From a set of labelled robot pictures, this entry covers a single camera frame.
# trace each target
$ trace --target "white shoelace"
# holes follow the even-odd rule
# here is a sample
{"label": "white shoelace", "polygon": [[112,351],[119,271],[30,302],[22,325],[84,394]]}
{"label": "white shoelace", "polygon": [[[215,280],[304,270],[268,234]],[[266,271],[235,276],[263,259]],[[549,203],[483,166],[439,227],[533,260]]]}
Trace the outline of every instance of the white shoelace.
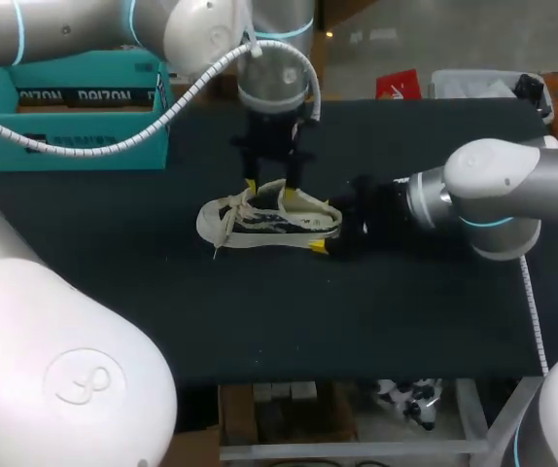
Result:
{"label": "white shoelace", "polygon": [[214,242],[214,259],[217,258],[219,248],[225,246],[229,240],[229,236],[233,232],[233,226],[238,217],[243,219],[250,217],[249,211],[251,210],[251,206],[247,202],[247,192],[248,191],[244,191],[240,195],[227,198],[229,211],[223,216],[223,220],[221,221],[223,228],[219,232],[219,237]]}

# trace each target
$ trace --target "black table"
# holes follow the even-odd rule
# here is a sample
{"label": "black table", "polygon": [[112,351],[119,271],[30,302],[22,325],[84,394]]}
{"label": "black table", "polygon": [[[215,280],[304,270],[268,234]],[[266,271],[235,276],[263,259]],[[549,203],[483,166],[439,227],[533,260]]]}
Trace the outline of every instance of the black table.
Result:
{"label": "black table", "polygon": [[[228,141],[243,131],[235,106],[193,108],[173,127],[167,170],[0,173],[0,210],[54,270],[145,331],[179,384],[541,374],[517,262],[458,243],[353,263],[284,248],[223,249],[213,261],[194,220],[207,200],[242,190]],[[516,100],[327,103],[304,136],[318,160],[303,189],[325,198],[357,174],[443,164],[474,139],[543,134]],[[530,258],[552,361],[554,245],[547,226]]]}

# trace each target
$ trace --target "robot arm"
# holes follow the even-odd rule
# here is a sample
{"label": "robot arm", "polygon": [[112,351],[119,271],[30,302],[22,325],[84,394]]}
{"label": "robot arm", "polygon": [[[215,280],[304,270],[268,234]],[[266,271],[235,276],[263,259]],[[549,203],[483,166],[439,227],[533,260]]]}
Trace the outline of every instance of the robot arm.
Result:
{"label": "robot arm", "polygon": [[[284,10],[276,0],[259,3],[261,38],[298,43],[302,52],[266,41],[277,54],[256,66],[246,61],[241,74],[249,72],[249,84],[242,88],[260,104],[256,112],[294,111],[304,100],[305,75],[315,78],[304,56],[314,2],[282,1]],[[250,0],[0,0],[0,66],[138,44],[196,77],[221,56],[238,56],[229,53],[243,31],[255,35],[250,12]],[[289,29],[303,20],[307,28]],[[248,51],[256,54],[252,45],[239,47],[239,54]],[[319,112],[315,80],[314,94]],[[184,103],[192,96],[187,92]],[[1,136],[19,144],[71,157],[113,154],[151,134],[147,128],[116,147],[81,151],[47,147],[0,126]],[[176,413],[173,376],[159,349],[48,269],[0,215],[0,467],[157,467]]]}
{"label": "robot arm", "polygon": [[445,166],[409,177],[405,190],[422,229],[460,225],[481,256],[513,260],[536,244],[541,220],[558,221],[558,142],[473,141]]}
{"label": "robot arm", "polygon": [[0,0],[0,66],[139,45],[185,76],[240,44],[247,0]]}

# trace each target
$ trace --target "teal cardboard box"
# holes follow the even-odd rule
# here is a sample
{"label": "teal cardboard box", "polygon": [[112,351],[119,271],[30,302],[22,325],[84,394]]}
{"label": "teal cardboard box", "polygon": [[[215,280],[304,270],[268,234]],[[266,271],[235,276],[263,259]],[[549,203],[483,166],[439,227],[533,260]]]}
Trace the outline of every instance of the teal cardboard box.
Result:
{"label": "teal cardboard box", "polygon": [[[173,100],[166,64],[142,50],[90,52],[0,68],[0,125],[56,146],[119,143],[155,122]],[[118,154],[67,158],[0,137],[0,171],[162,169],[168,142],[167,126]]]}

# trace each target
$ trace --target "white sneaker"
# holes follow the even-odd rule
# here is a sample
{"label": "white sneaker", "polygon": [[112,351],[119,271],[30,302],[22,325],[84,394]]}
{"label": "white sneaker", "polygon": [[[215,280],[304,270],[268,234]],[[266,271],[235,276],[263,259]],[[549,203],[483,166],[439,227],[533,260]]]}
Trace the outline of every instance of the white sneaker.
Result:
{"label": "white sneaker", "polygon": [[254,196],[247,189],[235,197],[205,204],[197,216],[197,232],[216,249],[293,246],[337,233],[341,212],[310,195],[296,190],[285,199],[285,180],[260,187]]}

